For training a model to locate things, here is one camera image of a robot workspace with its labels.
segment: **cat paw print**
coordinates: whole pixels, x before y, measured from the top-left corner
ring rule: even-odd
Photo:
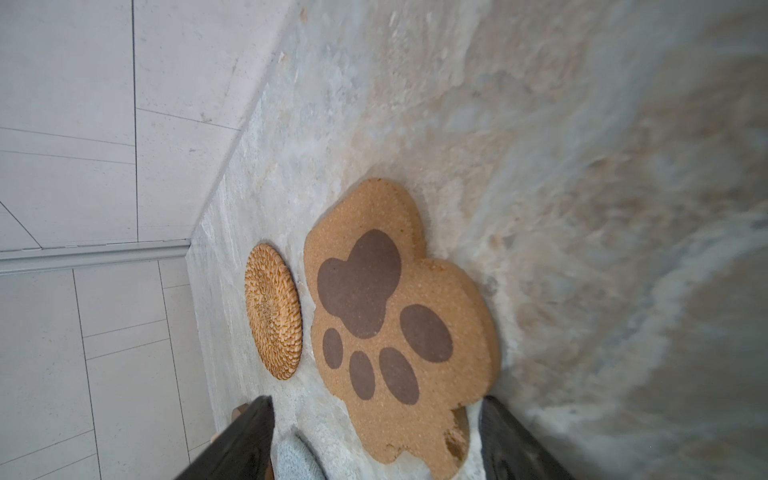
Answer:
[[[373,458],[408,450],[451,478],[468,451],[464,406],[498,374],[498,340],[474,283],[425,250],[407,191],[361,183],[306,238],[312,346]]]

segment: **gray fabric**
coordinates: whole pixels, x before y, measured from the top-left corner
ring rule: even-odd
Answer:
[[[288,435],[272,454],[275,480],[326,480],[315,455],[296,435]]]

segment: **cork trivet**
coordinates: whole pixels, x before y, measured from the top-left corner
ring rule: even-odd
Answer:
[[[256,245],[248,257],[245,302],[264,366],[275,378],[290,378],[301,357],[299,297],[288,267],[266,243]]]
[[[306,238],[311,338],[328,390],[373,458],[407,450],[437,479],[468,451],[464,406],[499,369],[498,339],[469,277],[425,258],[419,212],[398,184],[366,180]]]

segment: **stone surface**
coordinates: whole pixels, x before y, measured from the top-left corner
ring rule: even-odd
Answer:
[[[307,233],[380,176],[481,286],[499,397],[578,478],[768,469],[768,10],[755,0],[310,2],[187,256],[214,417],[275,399],[329,478],[428,478],[360,445],[309,339]],[[274,379],[243,274],[268,240],[304,321]],[[457,478],[483,478],[478,407]]]

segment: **paw pad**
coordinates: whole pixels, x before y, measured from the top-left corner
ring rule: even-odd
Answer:
[[[450,478],[468,451],[463,406],[495,380],[498,340],[472,281],[425,257],[408,193],[360,184],[306,238],[311,336],[326,387],[373,458],[408,450]]]

